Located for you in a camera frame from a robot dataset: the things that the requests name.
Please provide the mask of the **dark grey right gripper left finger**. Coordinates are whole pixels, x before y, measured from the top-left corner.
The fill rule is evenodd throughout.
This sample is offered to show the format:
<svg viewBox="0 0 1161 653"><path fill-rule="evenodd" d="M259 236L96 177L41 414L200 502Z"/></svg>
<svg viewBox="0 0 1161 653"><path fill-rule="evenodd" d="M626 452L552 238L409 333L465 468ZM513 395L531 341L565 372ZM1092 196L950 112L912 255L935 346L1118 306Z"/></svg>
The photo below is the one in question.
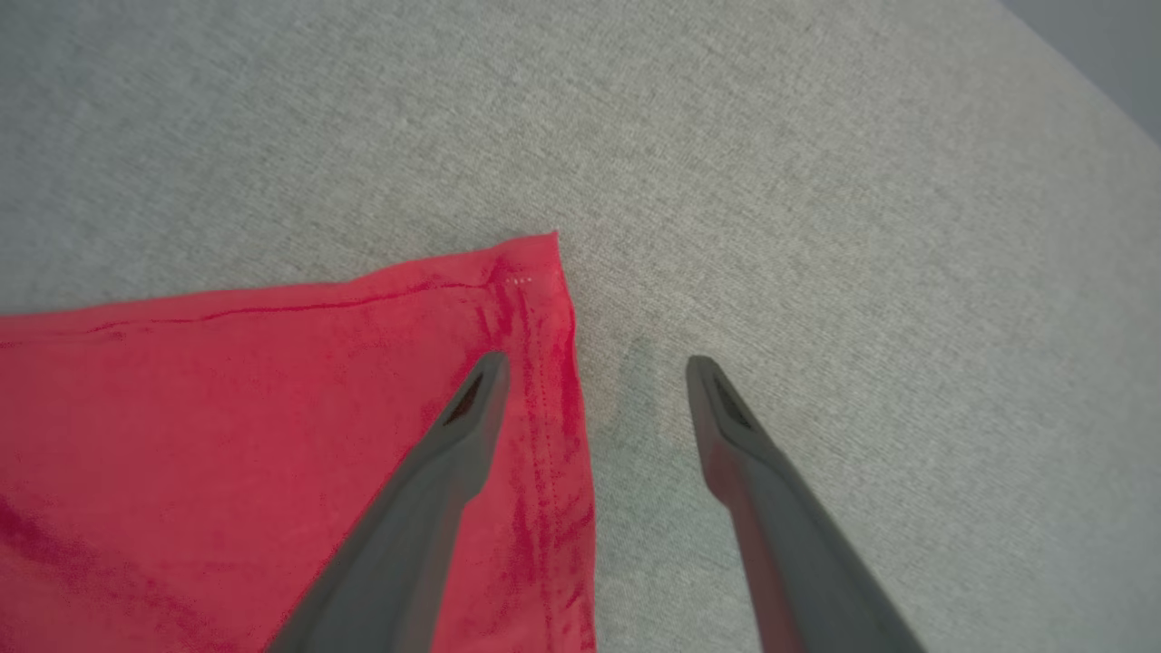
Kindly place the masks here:
<svg viewBox="0 0 1161 653"><path fill-rule="evenodd" d="M462 514L486 483L510 387L481 356L279 627L271 652L427 652Z"/></svg>

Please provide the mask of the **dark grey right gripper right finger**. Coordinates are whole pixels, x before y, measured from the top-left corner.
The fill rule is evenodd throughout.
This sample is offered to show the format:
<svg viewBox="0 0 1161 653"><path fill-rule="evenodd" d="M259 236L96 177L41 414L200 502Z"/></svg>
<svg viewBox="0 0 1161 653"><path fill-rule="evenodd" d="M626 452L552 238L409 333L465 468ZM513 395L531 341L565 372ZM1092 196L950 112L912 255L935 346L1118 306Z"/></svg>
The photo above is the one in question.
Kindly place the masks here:
<svg viewBox="0 0 1161 653"><path fill-rule="evenodd" d="M722 367L686 365L702 476L737 534L764 652L921 652L923 645Z"/></svg>

